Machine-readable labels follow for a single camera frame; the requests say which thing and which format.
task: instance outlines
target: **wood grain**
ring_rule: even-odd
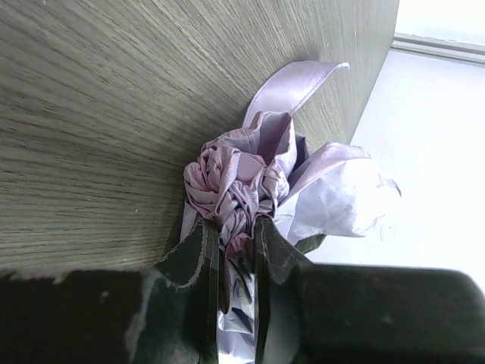
[[[0,267],[147,265],[184,166],[291,61],[348,61],[296,116],[349,142],[397,0],[0,0]]]

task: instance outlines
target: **wrinkled fabric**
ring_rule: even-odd
[[[295,62],[256,93],[242,128],[202,147],[184,171],[187,204],[181,239],[196,212],[220,231],[224,282],[218,314],[220,355],[255,358],[255,283],[250,257],[257,215],[273,218],[292,244],[315,234],[351,237],[377,227],[400,191],[362,149],[327,143],[310,154],[293,113],[346,64]]]

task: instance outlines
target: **white surface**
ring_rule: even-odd
[[[396,226],[327,237],[316,262],[452,268],[485,290],[485,68],[389,53],[355,132],[402,190]]]
[[[483,0],[400,0],[396,32],[485,46]]]

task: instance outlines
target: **lavender fabric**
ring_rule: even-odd
[[[255,358],[254,275],[249,257],[255,217],[271,216],[292,244],[315,234],[364,236],[399,202],[396,183],[361,148],[327,143],[310,154],[293,114],[336,68],[288,64],[256,93],[240,129],[202,147],[184,171],[181,240],[196,213],[216,221],[225,282],[217,342],[221,361]]]

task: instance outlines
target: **white trim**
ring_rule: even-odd
[[[485,47],[481,45],[396,33],[391,49],[485,66]]]

